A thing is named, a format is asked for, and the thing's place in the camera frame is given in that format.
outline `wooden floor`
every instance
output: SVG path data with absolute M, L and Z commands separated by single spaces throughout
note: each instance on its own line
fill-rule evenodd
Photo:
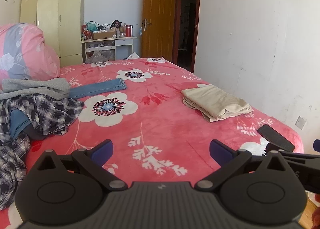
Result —
M 314 210 L 316 210 L 315 204 L 313 204 L 310 199 L 308 199 L 308 203 L 306 209 L 304 210 L 302 217 L 300 218 L 299 224 L 303 226 L 305 229 L 311 229 L 313 226 L 311 216 Z

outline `folded clothes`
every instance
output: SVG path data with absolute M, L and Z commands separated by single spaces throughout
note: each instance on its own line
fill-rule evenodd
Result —
M 86 96 L 95 96 L 101 93 L 124 89 L 127 89 L 125 82 L 122 78 L 117 78 L 100 83 L 71 88 L 69 97 L 73 99 L 79 99 Z M 19 109 L 14 109 L 11 111 L 10 116 L 10 135 L 12 140 L 15 140 L 22 131 L 31 139 L 44 139 L 44 137 L 41 137 L 42 135 L 39 135 L 33 131 L 32 126 L 30 126 L 31 121 L 29 117 L 26 116 L 22 111 Z
M 181 91 L 183 103 L 201 111 L 208 122 L 223 120 L 241 114 L 250 113 L 252 107 L 243 99 L 239 99 L 220 88 L 210 85 Z
M 2 89 L 0 100 L 32 94 L 42 94 L 61 100 L 69 97 L 70 85 L 65 78 L 61 77 L 48 81 L 6 78 L 2 80 Z

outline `bottle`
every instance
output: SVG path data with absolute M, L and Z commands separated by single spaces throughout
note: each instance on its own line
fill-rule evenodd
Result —
M 117 38 L 120 38 L 120 30 L 119 26 L 116 27 Z
M 127 25 L 125 29 L 126 29 L 125 36 L 131 37 L 131 25 Z

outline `plaid shirt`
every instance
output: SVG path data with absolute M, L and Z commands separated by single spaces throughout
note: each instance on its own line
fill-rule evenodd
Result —
M 24 133 L 12 141 L 10 111 L 21 110 L 41 135 L 63 135 L 82 108 L 81 101 L 70 98 L 57 101 L 40 94 L 0 101 L 0 210 L 9 207 L 14 200 L 18 185 L 27 173 L 25 157 L 30 149 L 30 139 Z

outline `door frame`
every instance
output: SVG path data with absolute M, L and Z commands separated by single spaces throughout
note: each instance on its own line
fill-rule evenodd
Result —
M 199 11 L 200 11 L 200 0 L 196 0 L 195 37 L 193 40 L 193 50 L 192 50 L 192 59 L 191 59 L 191 72 L 192 73 L 195 68 L 196 48 L 197 48 L 198 28 L 199 28 Z M 176 9 L 175 9 L 175 17 L 174 17 L 173 48 L 172 48 L 172 62 L 176 65 L 178 63 L 180 14 L 181 14 L 181 0 L 176 0 Z

